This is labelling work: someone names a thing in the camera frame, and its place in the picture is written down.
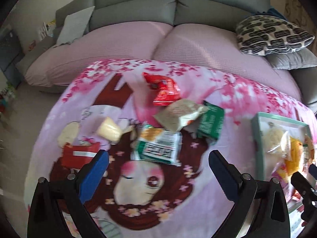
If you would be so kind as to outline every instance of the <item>pink sofa cover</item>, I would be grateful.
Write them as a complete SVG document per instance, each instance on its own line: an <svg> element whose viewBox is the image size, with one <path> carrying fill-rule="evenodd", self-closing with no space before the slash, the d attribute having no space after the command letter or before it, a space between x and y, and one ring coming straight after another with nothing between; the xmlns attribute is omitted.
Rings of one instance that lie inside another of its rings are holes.
<svg viewBox="0 0 317 238"><path fill-rule="evenodd" d="M125 22L96 29L71 45L50 48L28 69L31 85L68 85L99 59L178 61L237 74L301 101L290 73L274 70L263 56L242 54L236 34L200 24L173 28L157 22Z"/></svg>

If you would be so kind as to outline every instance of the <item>black and white patterned pillow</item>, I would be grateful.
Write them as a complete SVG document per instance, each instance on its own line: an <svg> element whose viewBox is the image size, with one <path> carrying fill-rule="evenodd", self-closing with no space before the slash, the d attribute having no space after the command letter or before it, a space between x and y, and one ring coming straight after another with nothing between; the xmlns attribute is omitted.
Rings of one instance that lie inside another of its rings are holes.
<svg viewBox="0 0 317 238"><path fill-rule="evenodd" d="M250 16L236 27L238 47L250 55L288 54L310 45L315 36L269 15Z"/></svg>

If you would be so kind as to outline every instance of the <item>metal screw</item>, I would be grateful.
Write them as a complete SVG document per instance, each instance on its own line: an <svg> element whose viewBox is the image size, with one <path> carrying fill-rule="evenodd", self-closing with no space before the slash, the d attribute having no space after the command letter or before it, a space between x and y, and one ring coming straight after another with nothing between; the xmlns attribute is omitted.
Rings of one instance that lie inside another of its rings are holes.
<svg viewBox="0 0 317 238"><path fill-rule="evenodd" d="M76 177L75 174L69 174L69 175L67 176L67 179L68 179L68 180L74 180L75 177Z"/></svg>
<svg viewBox="0 0 317 238"><path fill-rule="evenodd" d="M250 180L251 179L251 175L249 175L249 174L242 174L242 177L245 180Z"/></svg>
<svg viewBox="0 0 317 238"><path fill-rule="evenodd" d="M45 181L45 178L44 177L40 177L39 179L38 179L38 182L39 183L43 183Z"/></svg>
<svg viewBox="0 0 317 238"><path fill-rule="evenodd" d="M276 184L280 183L279 179L277 179L275 177L273 178L273 182L276 183Z"/></svg>

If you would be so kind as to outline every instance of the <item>sofa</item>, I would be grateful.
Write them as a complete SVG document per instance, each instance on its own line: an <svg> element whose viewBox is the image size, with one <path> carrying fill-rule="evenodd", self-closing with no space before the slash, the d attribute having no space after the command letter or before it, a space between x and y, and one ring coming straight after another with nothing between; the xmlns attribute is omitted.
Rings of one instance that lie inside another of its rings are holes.
<svg viewBox="0 0 317 238"><path fill-rule="evenodd" d="M95 6L89 33L52 47L67 15ZM46 37L18 64L42 90L63 90L99 59L148 59L205 66L271 86L317 111L307 78L316 68L275 70L264 56L242 54L235 27L270 0L74 0L56 11L54 37Z"/></svg>

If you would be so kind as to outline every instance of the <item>closed cartoon eye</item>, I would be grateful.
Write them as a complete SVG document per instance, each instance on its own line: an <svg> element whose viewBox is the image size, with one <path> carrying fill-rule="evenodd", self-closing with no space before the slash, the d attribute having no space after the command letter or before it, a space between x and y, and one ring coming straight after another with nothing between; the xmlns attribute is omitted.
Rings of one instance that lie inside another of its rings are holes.
<svg viewBox="0 0 317 238"><path fill-rule="evenodd" d="M126 176L121 176L123 178L126 178L126 179L133 179L133 177L126 177Z"/></svg>
<svg viewBox="0 0 317 238"><path fill-rule="evenodd" d="M156 189L159 186L159 178L156 176L151 176L147 179L147 185L151 189Z"/></svg>

